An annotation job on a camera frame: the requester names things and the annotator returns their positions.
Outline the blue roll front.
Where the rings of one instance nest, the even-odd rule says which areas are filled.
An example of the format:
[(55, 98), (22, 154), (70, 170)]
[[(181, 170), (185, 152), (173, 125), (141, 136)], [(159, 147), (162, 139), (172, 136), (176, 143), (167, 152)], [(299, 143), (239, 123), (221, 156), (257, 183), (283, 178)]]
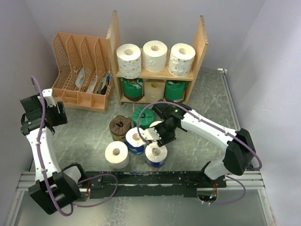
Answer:
[(166, 146), (159, 147), (157, 142), (153, 142), (145, 148), (146, 162), (153, 168), (161, 168), (165, 164), (166, 157)]

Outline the plain white roll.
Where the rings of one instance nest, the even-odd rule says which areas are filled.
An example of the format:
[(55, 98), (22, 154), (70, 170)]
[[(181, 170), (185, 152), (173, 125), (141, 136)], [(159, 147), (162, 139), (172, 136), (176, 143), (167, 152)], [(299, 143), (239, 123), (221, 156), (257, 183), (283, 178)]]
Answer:
[(162, 71), (166, 66), (167, 46), (161, 41), (151, 40), (143, 46), (143, 66), (152, 73)]
[(126, 144), (121, 141), (111, 142), (105, 149), (105, 158), (112, 169), (125, 168), (129, 163)]

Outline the floral paper roll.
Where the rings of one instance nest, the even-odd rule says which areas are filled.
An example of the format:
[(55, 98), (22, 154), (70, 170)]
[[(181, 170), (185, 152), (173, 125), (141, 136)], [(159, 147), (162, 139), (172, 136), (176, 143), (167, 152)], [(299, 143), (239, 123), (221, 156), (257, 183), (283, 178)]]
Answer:
[(195, 49), (185, 43), (172, 46), (168, 63), (169, 72), (175, 77), (187, 77), (194, 61)]
[(121, 76), (126, 79), (138, 78), (142, 70), (140, 48), (134, 44), (124, 44), (118, 47), (116, 54)]

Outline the floral white roll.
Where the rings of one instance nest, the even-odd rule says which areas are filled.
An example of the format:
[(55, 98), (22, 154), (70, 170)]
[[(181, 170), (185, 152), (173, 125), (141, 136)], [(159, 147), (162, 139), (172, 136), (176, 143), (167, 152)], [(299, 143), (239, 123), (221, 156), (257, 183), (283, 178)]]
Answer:
[(156, 125), (162, 123), (162, 121), (154, 121), (153, 123), (150, 124), (149, 128), (154, 128)]

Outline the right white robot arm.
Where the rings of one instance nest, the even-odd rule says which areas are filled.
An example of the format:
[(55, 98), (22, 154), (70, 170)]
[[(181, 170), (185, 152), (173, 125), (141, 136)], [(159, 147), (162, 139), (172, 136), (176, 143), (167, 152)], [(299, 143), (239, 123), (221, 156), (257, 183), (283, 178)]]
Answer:
[(241, 176), (250, 165), (255, 147), (249, 131), (238, 131), (219, 125), (186, 105), (173, 105), (160, 100), (155, 102), (152, 110), (162, 122), (150, 130), (152, 139), (159, 146), (176, 140), (177, 128), (198, 134), (225, 151), (224, 157), (210, 161), (203, 169), (199, 180), (202, 186), (210, 187), (216, 179), (226, 174)]

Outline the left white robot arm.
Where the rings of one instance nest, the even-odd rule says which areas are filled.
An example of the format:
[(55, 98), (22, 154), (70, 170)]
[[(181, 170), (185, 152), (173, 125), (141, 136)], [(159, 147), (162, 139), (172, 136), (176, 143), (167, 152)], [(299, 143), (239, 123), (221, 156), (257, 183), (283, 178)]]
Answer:
[(25, 113), (21, 117), (21, 133), (32, 148), (35, 183), (28, 188), (30, 197), (49, 215), (81, 197), (79, 188), (88, 182), (78, 163), (60, 169), (55, 153), (54, 127), (67, 124), (63, 102), (52, 96), (33, 95), (20, 101)]

